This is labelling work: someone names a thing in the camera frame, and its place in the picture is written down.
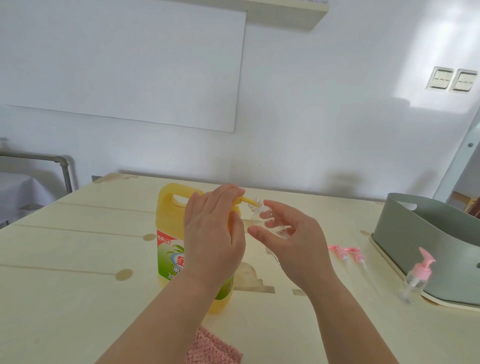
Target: hand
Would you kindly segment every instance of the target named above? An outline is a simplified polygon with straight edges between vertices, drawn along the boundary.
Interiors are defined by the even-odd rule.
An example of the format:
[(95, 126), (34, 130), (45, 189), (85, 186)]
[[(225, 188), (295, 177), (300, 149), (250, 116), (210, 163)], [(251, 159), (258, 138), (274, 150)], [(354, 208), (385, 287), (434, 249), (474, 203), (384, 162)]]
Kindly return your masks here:
[(243, 222), (237, 212), (230, 213), (233, 200), (244, 193), (238, 185), (228, 183), (213, 192), (194, 193), (185, 207), (182, 272), (213, 291), (233, 276), (245, 253)]
[(335, 279), (324, 232), (317, 220), (296, 208), (276, 201), (265, 200), (270, 211), (260, 213), (261, 218), (274, 217), (265, 223), (268, 228), (290, 226), (288, 239), (282, 239), (260, 226), (250, 226), (248, 233), (263, 243), (278, 258), (285, 274), (304, 291), (311, 289), (318, 279)]

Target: light switch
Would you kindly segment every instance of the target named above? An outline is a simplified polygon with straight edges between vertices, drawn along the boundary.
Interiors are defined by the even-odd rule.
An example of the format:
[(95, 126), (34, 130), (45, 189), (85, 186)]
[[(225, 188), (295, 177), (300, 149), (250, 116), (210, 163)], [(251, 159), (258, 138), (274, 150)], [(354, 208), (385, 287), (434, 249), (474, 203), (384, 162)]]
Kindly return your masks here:
[(453, 77), (453, 70), (435, 67), (428, 87), (446, 90)]
[(468, 92), (472, 89), (473, 83), (477, 79), (476, 71), (458, 70), (459, 74), (453, 85), (454, 91)]

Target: light wood tabletop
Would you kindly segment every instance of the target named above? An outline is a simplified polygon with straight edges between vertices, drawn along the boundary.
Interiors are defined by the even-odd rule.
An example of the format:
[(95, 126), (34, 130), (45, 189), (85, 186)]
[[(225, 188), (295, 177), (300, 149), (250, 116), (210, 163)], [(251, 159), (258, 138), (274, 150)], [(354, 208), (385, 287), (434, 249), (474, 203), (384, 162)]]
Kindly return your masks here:
[[(1, 363), (93, 363), (141, 313), (161, 290), (155, 210), (170, 182), (216, 188), (112, 173), (0, 230)], [(397, 299), (402, 280), (369, 241), (382, 203), (251, 188), (245, 196), (294, 206), (319, 221), (329, 244), (362, 250), (374, 285), (332, 252), (334, 268), (400, 363), (478, 362), (479, 313)], [(308, 298), (248, 235), (239, 275), (229, 304), (204, 325), (245, 364), (327, 363)], [(241, 286), (252, 279), (257, 291)]]

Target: left hand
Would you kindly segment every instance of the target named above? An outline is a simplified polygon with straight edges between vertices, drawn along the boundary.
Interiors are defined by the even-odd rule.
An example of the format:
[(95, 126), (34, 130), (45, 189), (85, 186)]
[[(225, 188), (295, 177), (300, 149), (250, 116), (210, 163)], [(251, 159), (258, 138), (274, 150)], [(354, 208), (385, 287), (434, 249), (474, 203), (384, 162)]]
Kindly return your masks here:
[(230, 213), (233, 200), (244, 193), (238, 185), (227, 183), (213, 192), (194, 193), (185, 207), (182, 272), (213, 290), (233, 276), (245, 253), (243, 222), (237, 212)]

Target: metal pipe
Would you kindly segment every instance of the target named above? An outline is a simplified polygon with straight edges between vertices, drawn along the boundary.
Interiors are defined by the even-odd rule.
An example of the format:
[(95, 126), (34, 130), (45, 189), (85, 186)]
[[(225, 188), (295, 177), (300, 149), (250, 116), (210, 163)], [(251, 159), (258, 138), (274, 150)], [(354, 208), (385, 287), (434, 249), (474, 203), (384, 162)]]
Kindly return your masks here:
[(65, 188), (67, 189), (67, 193), (71, 194), (73, 192), (72, 181), (70, 180), (70, 174), (68, 172), (68, 161), (65, 157), (47, 156), (47, 155), (37, 154), (37, 153), (11, 152), (7, 150), (0, 150), (0, 157), (49, 160), (55, 163), (59, 163), (63, 171), (63, 179), (65, 180)]

